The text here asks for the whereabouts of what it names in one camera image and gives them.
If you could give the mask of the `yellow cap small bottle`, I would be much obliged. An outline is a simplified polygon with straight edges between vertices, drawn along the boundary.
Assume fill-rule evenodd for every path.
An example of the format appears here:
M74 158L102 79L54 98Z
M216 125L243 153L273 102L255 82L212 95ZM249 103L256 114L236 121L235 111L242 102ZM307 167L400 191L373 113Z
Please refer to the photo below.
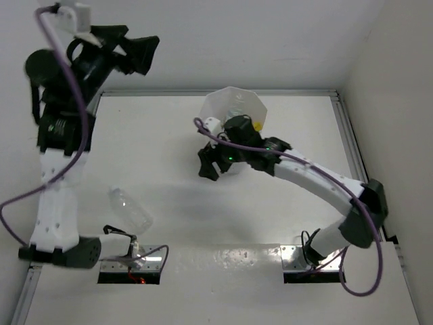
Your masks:
M261 131L263 129L263 126L260 122L254 123L254 130L255 131Z

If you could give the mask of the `light blue label bottle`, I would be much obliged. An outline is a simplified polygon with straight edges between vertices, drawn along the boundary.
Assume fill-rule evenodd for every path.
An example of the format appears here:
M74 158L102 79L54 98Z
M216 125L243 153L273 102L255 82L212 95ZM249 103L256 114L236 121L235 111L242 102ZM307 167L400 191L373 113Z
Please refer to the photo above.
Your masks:
M247 99L249 92L246 90L231 90L227 105L225 119L229 120L235 116L248 115Z

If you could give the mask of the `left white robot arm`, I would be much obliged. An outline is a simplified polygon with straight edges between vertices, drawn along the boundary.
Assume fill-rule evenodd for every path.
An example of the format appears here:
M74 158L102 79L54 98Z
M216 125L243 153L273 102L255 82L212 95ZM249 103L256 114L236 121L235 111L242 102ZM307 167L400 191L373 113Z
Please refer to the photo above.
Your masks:
M160 42L157 36L127 38L127 27L94 26L96 43L74 39L66 50L72 75L90 104L111 72L147 74ZM79 108L51 49L29 55L24 65L38 127L43 189L35 228L18 251L21 260L91 269L98 261L135 261L135 235L105 226L101 235L78 232L76 187L91 149L95 113Z

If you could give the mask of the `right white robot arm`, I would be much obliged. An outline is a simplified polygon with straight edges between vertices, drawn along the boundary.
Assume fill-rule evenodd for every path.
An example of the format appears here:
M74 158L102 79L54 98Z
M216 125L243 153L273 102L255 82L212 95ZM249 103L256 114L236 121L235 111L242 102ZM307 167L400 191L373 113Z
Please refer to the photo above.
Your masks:
M224 124L209 118L193 120L198 133L209 138L199 150L200 177L216 181L237 163L289 181L332 205L341 218L315 230L303 245L306 263L317 266L331 253L347 246L369 248L388 216L384 185L376 179L347 178L307 160L277 138L263 138L243 114Z

